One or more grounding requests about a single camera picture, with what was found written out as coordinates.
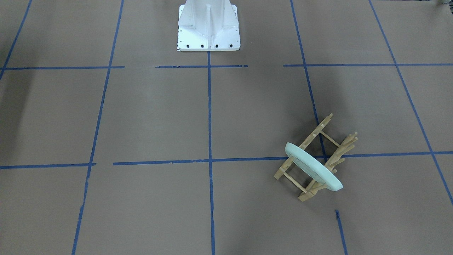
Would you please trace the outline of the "mint green plate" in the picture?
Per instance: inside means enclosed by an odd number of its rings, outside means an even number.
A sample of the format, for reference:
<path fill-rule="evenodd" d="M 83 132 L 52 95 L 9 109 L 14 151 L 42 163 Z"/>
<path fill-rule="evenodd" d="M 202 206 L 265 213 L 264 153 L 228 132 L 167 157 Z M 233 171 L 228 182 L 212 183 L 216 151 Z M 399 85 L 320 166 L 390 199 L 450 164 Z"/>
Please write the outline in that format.
<path fill-rule="evenodd" d="M 300 147 L 286 143 L 285 153 L 301 170 L 314 181 L 326 186 L 328 190 L 336 192 L 343 189 L 341 181 L 330 170 Z"/>

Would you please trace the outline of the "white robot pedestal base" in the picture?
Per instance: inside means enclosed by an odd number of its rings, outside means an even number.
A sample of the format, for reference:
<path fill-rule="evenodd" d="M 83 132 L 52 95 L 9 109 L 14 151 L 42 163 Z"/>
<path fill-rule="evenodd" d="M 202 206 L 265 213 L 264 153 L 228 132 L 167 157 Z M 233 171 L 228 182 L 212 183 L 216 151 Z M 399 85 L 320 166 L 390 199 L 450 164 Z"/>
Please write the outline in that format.
<path fill-rule="evenodd" d="M 178 10 L 177 50 L 238 51 L 237 6 L 229 0 L 187 0 Z"/>

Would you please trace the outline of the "wooden dish rack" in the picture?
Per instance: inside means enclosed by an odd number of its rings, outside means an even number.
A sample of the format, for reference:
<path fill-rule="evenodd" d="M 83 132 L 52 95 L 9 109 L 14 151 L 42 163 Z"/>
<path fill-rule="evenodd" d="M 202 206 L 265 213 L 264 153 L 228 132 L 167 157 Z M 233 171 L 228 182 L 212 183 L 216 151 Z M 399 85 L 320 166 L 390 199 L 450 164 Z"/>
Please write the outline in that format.
<path fill-rule="evenodd" d="M 358 140 L 358 133 L 354 132 L 345 137 L 342 143 L 337 143 L 332 137 L 327 135 L 323 130 L 330 123 L 333 114 L 328 115 L 319 123 L 319 125 L 310 133 L 310 135 L 301 143 L 296 146 L 292 143 L 286 143 L 285 153 L 288 159 L 278 168 L 274 174 L 275 179 L 280 179 L 285 176 L 291 181 L 300 191 L 298 199 L 302 202 L 307 201 L 314 197 L 320 190 L 327 189 L 333 192 L 343 189 L 341 181 L 335 176 L 337 170 L 335 166 L 343 163 L 345 159 L 343 155 L 355 147 L 354 142 Z M 327 138 L 337 149 L 333 152 L 326 163 L 322 164 L 312 155 L 306 152 L 306 148 L 310 143 L 319 135 Z M 310 183 L 303 187 L 296 179 L 287 173 L 290 166 L 295 164 L 312 178 Z"/>

